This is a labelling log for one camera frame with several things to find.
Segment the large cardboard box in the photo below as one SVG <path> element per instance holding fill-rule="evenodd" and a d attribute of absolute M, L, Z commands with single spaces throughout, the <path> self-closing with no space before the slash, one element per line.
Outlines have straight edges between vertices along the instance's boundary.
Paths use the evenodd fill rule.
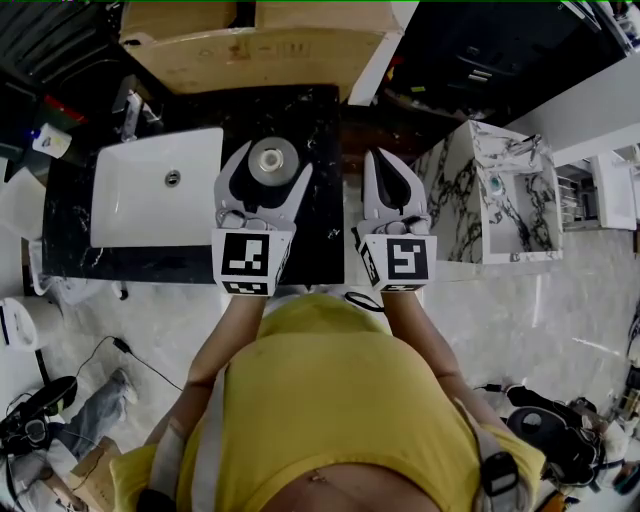
<path fill-rule="evenodd" d="M 130 2 L 120 44 L 176 94 L 335 85 L 342 99 L 387 34 L 390 2 Z"/>

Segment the person's yellow shirt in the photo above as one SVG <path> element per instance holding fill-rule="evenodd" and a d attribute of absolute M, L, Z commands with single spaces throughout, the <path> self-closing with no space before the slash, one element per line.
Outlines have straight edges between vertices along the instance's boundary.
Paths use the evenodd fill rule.
<path fill-rule="evenodd" d="M 490 498 L 480 467 L 499 451 L 520 480 Z M 400 473 L 442 512 L 530 512 L 544 462 L 466 383 L 451 400 L 388 320 L 310 294 L 263 313 L 189 438 L 171 422 L 157 444 L 115 458 L 111 474 L 115 512 L 136 512 L 144 489 L 176 512 L 259 512 L 286 483 L 333 464 Z"/>

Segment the small cardboard box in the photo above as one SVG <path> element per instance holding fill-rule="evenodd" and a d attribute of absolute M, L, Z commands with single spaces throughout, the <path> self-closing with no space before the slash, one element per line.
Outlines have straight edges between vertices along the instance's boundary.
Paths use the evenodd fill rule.
<path fill-rule="evenodd" d="M 68 486 L 83 500 L 91 512 L 114 512 L 115 494 L 110 462 L 121 455 L 117 444 L 109 437 L 102 438 L 69 473 Z"/>

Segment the black marble vanity counter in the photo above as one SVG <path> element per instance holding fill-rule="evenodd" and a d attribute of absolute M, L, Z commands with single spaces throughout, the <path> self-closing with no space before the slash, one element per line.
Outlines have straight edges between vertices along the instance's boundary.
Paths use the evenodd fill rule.
<path fill-rule="evenodd" d="M 344 214 L 338 90 L 334 86 L 273 86 L 177 96 L 162 109 L 163 130 L 219 126 L 228 157 L 249 136 L 281 135 L 313 164 L 310 189 L 296 222 L 285 266 L 287 284 L 336 284 L 344 279 Z M 76 129 L 88 162 L 51 163 L 43 220 L 48 275 L 135 282 L 211 284 L 212 265 L 202 245 L 178 248 L 93 248 L 90 194 L 98 150 L 114 136 L 98 126 Z"/>

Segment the white rectangular sink basin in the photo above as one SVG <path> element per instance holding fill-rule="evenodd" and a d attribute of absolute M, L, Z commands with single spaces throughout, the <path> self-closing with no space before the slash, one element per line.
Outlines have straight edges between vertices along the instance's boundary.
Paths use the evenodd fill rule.
<path fill-rule="evenodd" d="M 205 246 L 223 129 L 205 128 L 112 145 L 97 158 L 90 243 L 96 248 Z M 181 174 L 168 188 L 165 175 Z"/>

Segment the black metal shelf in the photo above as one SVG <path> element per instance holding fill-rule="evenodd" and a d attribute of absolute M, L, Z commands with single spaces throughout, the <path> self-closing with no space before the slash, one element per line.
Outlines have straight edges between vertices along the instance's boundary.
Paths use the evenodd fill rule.
<path fill-rule="evenodd" d="M 0 0 L 0 71 L 55 85 L 112 56 L 124 4 L 115 0 Z"/>

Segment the person's white trousers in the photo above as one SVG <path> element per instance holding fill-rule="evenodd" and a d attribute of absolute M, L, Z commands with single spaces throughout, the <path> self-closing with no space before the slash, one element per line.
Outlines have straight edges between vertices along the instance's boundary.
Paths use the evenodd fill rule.
<path fill-rule="evenodd" d="M 347 292 L 352 288 L 346 285 L 281 285 L 275 290 L 266 303 L 264 315 L 270 314 L 285 304 L 310 294 L 325 294 L 336 297 L 340 300 L 344 299 Z"/>

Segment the black shoulder device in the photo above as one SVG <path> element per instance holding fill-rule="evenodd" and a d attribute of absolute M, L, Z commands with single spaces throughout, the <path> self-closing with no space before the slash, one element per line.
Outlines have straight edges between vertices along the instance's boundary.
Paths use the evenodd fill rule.
<path fill-rule="evenodd" d="M 136 512 L 176 512 L 176 503 L 160 491 L 144 489 L 139 495 Z"/>
<path fill-rule="evenodd" d="M 480 474 L 485 495 L 490 498 L 510 492 L 520 480 L 516 462 L 506 451 L 499 451 L 484 459 Z"/>

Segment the white pillar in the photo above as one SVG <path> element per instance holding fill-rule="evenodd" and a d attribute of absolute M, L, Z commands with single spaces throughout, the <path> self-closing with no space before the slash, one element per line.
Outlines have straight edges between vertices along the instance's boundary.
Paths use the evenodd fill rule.
<path fill-rule="evenodd" d="M 392 3 L 392 12 L 399 28 L 388 32 L 355 82 L 347 104 L 367 107 L 372 102 L 383 80 L 397 47 L 419 5 L 419 0 Z"/>

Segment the chrome faucet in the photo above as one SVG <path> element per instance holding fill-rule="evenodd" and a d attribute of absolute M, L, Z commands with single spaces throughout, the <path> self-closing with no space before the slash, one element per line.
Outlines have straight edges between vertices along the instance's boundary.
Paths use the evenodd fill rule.
<path fill-rule="evenodd" d="M 539 153 L 541 142 L 542 136 L 540 134 L 534 134 L 522 141 L 512 139 L 505 147 L 506 156 L 510 159 L 527 157 L 528 161 L 532 163 Z"/>
<path fill-rule="evenodd" d="M 138 79 L 135 75 L 125 76 L 112 105 L 113 114 L 124 115 L 121 126 L 116 129 L 122 142 L 132 142 L 137 139 L 136 133 L 140 120 L 144 121 L 153 134 L 159 134 L 164 128 L 161 116 L 143 99 L 137 87 Z"/>

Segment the black cabinet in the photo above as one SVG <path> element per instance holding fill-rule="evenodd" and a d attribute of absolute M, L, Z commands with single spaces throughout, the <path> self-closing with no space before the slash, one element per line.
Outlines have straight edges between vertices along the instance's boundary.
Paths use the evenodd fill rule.
<path fill-rule="evenodd" d="M 382 93 L 414 112 L 507 124 L 632 51 L 606 3 L 424 1 Z"/>

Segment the white appliance with black stripe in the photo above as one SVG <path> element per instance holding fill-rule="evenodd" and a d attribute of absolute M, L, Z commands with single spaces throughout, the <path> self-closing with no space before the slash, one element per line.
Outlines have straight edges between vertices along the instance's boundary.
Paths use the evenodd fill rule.
<path fill-rule="evenodd" d="M 36 297 L 6 297 L 0 300 L 5 340 L 10 348 L 23 352 L 39 349 L 39 335 L 32 315 L 37 305 Z"/>

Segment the person's left forearm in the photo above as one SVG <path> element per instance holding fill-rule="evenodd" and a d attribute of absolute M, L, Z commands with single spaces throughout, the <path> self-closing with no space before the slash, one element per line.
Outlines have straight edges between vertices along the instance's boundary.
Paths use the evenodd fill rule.
<path fill-rule="evenodd" d="M 218 372 L 245 346 L 254 342 L 265 310 L 263 296 L 233 296 L 194 357 L 183 390 L 151 431 L 145 445 L 157 444 L 173 422 L 189 438 L 204 414 Z"/>

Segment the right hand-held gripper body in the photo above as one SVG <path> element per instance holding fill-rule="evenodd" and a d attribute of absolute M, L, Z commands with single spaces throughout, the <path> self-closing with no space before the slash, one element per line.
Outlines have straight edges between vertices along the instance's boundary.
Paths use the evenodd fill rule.
<path fill-rule="evenodd" d="M 429 215 L 356 226 L 356 249 L 374 291 L 413 292 L 427 283 L 437 252 L 430 227 Z"/>

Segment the person's right forearm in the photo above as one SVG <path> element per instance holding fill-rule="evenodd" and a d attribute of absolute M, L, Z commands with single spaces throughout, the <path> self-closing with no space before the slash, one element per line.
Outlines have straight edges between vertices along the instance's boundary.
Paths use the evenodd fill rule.
<path fill-rule="evenodd" d="M 465 382 L 458 361 L 417 295 L 414 292 L 384 292 L 381 297 L 393 335 L 421 355 L 451 400 L 462 399 Z"/>

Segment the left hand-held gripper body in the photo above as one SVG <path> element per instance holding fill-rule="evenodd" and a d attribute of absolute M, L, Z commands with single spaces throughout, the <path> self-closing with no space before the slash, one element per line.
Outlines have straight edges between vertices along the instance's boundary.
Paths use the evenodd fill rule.
<path fill-rule="evenodd" d="M 230 295 L 270 297 L 296 232 L 293 222 L 225 209 L 212 230 L 214 281 Z"/>

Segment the person's bare belly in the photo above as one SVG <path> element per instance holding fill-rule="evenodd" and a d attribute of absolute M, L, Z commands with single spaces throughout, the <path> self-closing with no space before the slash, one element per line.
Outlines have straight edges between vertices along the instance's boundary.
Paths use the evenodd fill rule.
<path fill-rule="evenodd" d="M 259 512 L 442 512 L 427 491 L 404 475 L 367 464 L 307 471 L 279 489 Z"/>

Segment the white marble sink cabinet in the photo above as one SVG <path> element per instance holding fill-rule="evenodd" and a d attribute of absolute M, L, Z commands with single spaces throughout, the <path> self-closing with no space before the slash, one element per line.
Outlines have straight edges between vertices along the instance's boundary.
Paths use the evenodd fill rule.
<path fill-rule="evenodd" d="M 413 164 L 421 178 L 440 260 L 467 264 L 534 263 L 563 256 L 558 178 L 550 146 L 510 159 L 505 147 L 522 135 L 467 121 Z M 491 194 L 497 175 L 504 193 Z"/>

